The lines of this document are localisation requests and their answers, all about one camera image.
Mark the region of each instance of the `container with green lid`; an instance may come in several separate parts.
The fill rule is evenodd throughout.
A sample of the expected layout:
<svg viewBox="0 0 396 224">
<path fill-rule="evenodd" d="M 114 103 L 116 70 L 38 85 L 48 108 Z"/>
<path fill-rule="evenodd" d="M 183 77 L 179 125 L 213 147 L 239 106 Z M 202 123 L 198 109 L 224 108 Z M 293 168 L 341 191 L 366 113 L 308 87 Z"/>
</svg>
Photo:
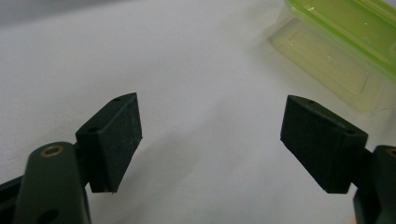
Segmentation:
<svg viewBox="0 0 396 224">
<path fill-rule="evenodd" d="M 394 0 L 285 0 L 273 45 L 360 112 L 396 106 Z"/>
</svg>

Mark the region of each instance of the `plastic container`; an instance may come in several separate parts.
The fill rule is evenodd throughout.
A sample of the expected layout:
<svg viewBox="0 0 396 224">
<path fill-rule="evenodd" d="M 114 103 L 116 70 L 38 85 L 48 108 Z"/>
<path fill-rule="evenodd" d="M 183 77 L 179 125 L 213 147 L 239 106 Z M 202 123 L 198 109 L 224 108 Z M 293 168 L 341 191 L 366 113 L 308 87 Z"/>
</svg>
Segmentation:
<svg viewBox="0 0 396 224">
<path fill-rule="evenodd" d="M 285 3 L 271 35 L 279 51 L 360 112 L 396 107 L 395 7 L 381 0 Z"/>
</svg>

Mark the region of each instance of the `container lid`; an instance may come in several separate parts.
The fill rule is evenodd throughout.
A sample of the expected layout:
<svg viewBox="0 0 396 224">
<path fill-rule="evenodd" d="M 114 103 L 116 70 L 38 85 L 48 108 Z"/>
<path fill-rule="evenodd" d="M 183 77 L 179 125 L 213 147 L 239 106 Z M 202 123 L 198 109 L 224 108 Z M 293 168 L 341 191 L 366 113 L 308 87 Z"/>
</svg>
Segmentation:
<svg viewBox="0 0 396 224">
<path fill-rule="evenodd" d="M 300 20 L 396 83 L 395 0 L 285 1 Z"/>
</svg>

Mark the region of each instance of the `translucent container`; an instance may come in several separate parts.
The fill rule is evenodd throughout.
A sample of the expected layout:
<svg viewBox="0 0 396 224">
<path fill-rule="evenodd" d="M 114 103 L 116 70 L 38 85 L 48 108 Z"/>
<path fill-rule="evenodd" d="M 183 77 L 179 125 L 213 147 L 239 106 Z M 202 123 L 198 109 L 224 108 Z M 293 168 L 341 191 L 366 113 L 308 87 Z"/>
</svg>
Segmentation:
<svg viewBox="0 0 396 224">
<path fill-rule="evenodd" d="M 396 107 L 396 10 L 391 3 L 285 3 L 271 35 L 280 52 L 360 112 Z"/>
</svg>

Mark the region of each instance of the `white table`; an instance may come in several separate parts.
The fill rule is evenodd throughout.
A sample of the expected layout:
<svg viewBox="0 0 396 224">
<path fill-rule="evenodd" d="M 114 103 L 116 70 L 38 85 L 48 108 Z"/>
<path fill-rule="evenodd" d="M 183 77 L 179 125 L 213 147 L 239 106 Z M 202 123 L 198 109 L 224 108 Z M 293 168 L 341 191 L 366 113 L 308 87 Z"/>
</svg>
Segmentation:
<svg viewBox="0 0 396 224">
<path fill-rule="evenodd" d="M 137 92 L 143 141 L 94 224 L 349 223 L 279 141 L 288 94 L 395 144 L 392 112 L 361 116 L 269 43 L 276 0 L 0 2 L 0 182 L 29 154 Z"/>
</svg>

